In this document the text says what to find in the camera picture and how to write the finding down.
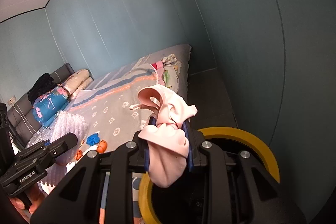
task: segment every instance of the gray headboard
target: gray headboard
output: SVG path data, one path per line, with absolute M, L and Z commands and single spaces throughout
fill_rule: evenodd
M 70 64 L 66 63 L 50 76 L 54 79 L 54 83 L 60 84 L 74 73 Z M 20 143 L 17 145 L 20 147 L 26 147 L 33 134 L 41 128 L 40 123 L 33 116 L 33 108 L 27 93 L 8 110 L 8 120 L 11 133 L 17 140 L 14 143 Z

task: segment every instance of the floor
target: floor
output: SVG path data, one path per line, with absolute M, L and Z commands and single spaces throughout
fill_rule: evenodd
M 224 82 L 217 69 L 189 76 L 188 105 L 195 105 L 198 110 L 196 116 L 190 119 L 193 129 L 237 128 Z

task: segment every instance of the electrical outlet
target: electrical outlet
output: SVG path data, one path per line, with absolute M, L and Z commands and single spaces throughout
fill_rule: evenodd
M 10 105 L 13 105 L 14 102 L 16 101 L 16 97 L 13 96 L 12 98 L 9 99 L 9 101 L 7 102 L 7 104 L 10 106 Z

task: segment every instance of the metal screw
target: metal screw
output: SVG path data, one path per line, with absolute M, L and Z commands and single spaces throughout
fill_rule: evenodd
M 202 146 L 206 149 L 209 149 L 212 146 L 211 142 L 205 141 L 202 143 Z
M 249 158 L 251 156 L 250 152 L 249 151 L 245 151 L 245 150 L 241 151 L 240 155 L 241 155 L 242 158 L 245 158 L 245 159 L 247 159 L 247 158 Z
M 137 146 L 137 144 L 135 142 L 133 142 L 133 141 L 130 141 L 130 142 L 126 143 L 126 147 L 130 148 L 130 149 L 132 149 L 132 148 L 134 148 L 136 146 Z
M 94 158 L 96 155 L 97 155 L 97 151 L 96 150 L 90 150 L 88 153 L 87 153 L 87 156 L 89 158 Z

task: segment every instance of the beige pillow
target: beige pillow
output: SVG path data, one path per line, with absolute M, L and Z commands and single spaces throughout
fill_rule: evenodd
M 79 70 L 71 75 L 63 85 L 63 88 L 67 90 L 70 95 L 74 93 L 78 87 L 90 76 L 90 73 L 86 69 Z
M 71 95 L 70 97 L 70 100 L 73 100 L 77 97 L 78 93 L 81 91 L 81 90 L 84 90 L 88 87 L 88 85 L 90 85 L 92 83 L 93 79 L 91 77 L 87 78 L 79 87 L 78 89 L 76 89 L 73 94 Z

